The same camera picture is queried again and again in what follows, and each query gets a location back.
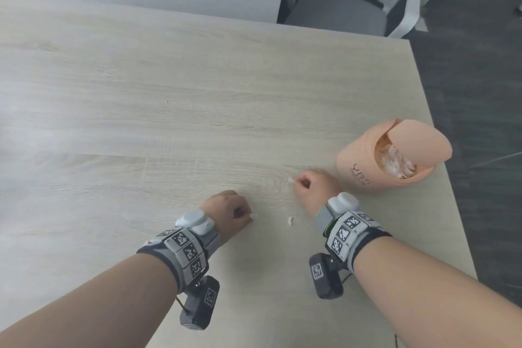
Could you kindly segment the person's right hand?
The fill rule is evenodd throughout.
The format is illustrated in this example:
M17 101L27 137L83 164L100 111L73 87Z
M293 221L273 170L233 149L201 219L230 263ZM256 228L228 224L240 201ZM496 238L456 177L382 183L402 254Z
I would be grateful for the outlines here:
M300 174L309 174L312 184L308 191L296 191L297 196L312 217L316 217L328 200L344 192L341 182L323 169L311 168Z

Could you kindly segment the person's left hand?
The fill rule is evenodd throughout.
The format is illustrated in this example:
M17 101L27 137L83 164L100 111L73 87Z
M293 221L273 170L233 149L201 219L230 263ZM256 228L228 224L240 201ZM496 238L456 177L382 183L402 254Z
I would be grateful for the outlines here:
M226 190L206 199L198 207L214 221L220 235L220 246L225 245L248 225L233 220L234 209L242 205L249 205L244 196L234 190Z

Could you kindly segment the person's left forearm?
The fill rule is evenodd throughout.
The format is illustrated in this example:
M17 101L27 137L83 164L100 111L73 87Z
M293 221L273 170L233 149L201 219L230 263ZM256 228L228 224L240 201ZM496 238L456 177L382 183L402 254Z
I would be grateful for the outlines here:
M177 293L163 262L135 254L0 332L0 348L146 348Z

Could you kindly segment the person's right forearm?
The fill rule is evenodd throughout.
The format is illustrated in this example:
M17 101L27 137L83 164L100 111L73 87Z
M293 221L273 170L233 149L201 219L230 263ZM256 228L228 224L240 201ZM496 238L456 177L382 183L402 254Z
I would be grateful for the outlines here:
M357 280L408 348L522 348L522 309L393 237L356 256Z

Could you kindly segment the white wrist tracker puck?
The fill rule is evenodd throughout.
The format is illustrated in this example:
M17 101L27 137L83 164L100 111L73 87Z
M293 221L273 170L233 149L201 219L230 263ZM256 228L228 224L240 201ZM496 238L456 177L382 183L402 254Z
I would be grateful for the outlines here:
M347 212L355 212L360 208L359 200L352 194L341 192L327 202L330 213L344 215Z
M188 211L183 214L176 220L175 226L187 228L197 236L204 236L215 231L214 221L206 216L205 212L200 209Z

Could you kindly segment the pink desktop trash bin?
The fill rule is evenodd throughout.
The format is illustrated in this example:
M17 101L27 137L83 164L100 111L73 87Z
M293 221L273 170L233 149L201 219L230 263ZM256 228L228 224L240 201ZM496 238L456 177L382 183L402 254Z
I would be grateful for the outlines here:
M408 179L395 179L377 165L377 147L393 144L417 167L417 174ZM436 166L453 155L447 137L438 129L417 120L395 119L382 122L346 146L337 155L340 177L362 192L377 192L412 186L430 175Z

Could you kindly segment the grey marker wristband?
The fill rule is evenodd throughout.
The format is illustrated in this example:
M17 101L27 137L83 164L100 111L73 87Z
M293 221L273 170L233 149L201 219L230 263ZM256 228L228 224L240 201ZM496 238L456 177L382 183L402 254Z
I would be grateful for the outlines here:
M334 262L350 273L354 273L355 259L367 244L381 237L391 237L362 211L338 214L330 206L323 206L316 214L315 222L326 239L325 248Z
M159 259L173 274L178 293L199 281L209 269L208 260L220 247L220 235L214 232L194 235L187 228L174 227L147 240L137 253Z

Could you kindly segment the white scraps inside bin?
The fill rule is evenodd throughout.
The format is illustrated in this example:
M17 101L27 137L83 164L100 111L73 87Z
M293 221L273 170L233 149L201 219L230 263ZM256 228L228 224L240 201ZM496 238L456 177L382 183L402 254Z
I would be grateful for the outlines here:
M417 174L417 167L393 144L377 147L375 159L380 169L395 179L408 179Z

